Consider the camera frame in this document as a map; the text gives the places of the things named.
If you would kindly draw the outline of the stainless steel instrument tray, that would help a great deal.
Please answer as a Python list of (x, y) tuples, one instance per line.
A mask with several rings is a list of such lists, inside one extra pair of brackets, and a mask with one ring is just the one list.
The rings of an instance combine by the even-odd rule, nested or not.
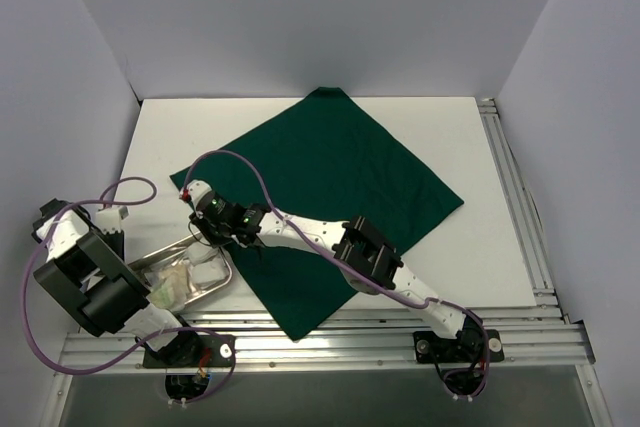
[(204, 243), (199, 235), (152, 252), (129, 267), (146, 281), (150, 302), (174, 313), (225, 288), (233, 279), (229, 254)]

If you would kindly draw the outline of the white gauze pad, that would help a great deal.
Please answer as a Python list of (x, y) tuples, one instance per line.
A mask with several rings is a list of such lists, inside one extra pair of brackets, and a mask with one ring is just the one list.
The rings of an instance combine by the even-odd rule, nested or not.
[(191, 270), (191, 280), (199, 288), (224, 281), (227, 277), (227, 269), (220, 259), (212, 259), (208, 262), (195, 265)]
[(192, 243), (185, 251), (185, 254), (192, 265), (199, 265), (207, 262), (213, 255), (214, 248), (199, 242)]

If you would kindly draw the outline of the tan-filled clear plastic bag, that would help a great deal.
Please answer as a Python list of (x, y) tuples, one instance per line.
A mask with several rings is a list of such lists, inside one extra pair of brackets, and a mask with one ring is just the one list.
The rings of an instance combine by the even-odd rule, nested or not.
[(159, 274), (159, 288), (171, 289), (175, 294), (187, 295), (190, 292), (189, 272), (183, 264), (163, 269)]

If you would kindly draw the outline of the green-filled clear plastic bag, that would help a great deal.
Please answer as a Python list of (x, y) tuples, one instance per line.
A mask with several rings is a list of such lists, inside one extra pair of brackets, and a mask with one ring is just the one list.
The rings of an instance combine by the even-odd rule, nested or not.
[(157, 308), (180, 311), (186, 305), (187, 294), (188, 290), (184, 284), (165, 280), (152, 289), (148, 299)]

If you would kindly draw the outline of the green surgical drape cloth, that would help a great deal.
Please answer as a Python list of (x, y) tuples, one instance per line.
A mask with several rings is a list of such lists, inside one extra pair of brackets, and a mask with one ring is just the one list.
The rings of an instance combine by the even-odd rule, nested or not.
[[(404, 256), (463, 205), (462, 198), (346, 93), (319, 88), (174, 173), (179, 190), (202, 180), (243, 207), (271, 204), (321, 221), (366, 218)], [(223, 245), (241, 276), (293, 341), (358, 291), (324, 258), (286, 248)]]

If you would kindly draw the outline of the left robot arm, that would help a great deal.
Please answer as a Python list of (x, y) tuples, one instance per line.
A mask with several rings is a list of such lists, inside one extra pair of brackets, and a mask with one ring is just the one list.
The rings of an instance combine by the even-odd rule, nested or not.
[(38, 284), (88, 333), (129, 333), (146, 352), (169, 366), (190, 366), (203, 352), (199, 335), (171, 311), (149, 300), (150, 285), (125, 262), (125, 206), (90, 215), (82, 206), (52, 199), (40, 208), (32, 237), (43, 243), (47, 260), (34, 272)]

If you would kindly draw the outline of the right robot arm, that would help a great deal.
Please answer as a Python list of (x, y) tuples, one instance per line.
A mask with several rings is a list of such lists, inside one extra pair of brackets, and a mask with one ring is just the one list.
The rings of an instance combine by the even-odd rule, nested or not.
[(210, 243), (286, 248), (320, 256), (341, 271), (352, 289), (383, 295), (416, 311), (444, 339), (445, 350), (453, 358), (467, 359), (478, 349), (482, 363), (490, 358), (482, 321), (420, 280), (366, 218), (321, 221), (284, 213), (271, 204), (243, 207), (199, 181), (183, 189), (180, 198), (191, 205), (190, 220)]

